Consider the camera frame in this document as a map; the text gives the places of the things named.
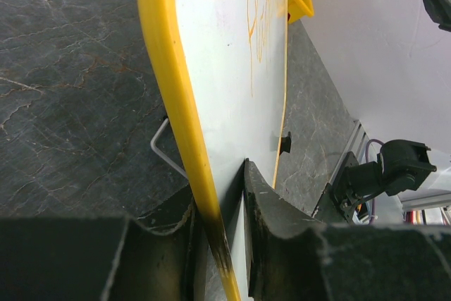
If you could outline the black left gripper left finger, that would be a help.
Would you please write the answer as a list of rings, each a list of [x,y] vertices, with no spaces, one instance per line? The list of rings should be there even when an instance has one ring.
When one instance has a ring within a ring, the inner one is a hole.
[[[1,220],[2,300],[203,300],[205,275],[189,187],[139,218]]]

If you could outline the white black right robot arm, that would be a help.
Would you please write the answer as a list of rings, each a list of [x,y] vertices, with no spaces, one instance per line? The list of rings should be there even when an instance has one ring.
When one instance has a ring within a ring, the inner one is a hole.
[[[423,0],[424,7],[438,28],[450,31],[450,0]],[[351,165],[355,159],[348,152],[338,174],[329,188],[330,201],[348,223],[353,222],[357,208],[385,193],[396,195],[405,190],[415,191],[427,177],[437,171],[430,163],[424,143],[392,140],[381,145],[375,161]]]

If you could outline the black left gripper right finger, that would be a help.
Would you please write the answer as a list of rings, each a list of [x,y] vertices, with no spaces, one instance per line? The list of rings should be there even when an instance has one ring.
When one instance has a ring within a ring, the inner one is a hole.
[[[450,228],[321,223],[244,162],[248,294],[255,300],[449,300]]]

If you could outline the yellow framed whiteboard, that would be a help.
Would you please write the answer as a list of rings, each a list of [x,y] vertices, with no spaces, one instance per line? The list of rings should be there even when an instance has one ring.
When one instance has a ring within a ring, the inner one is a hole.
[[[137,0],[142,34],[229,300],[247,300],[246,160],[274,185],[288,0]]]

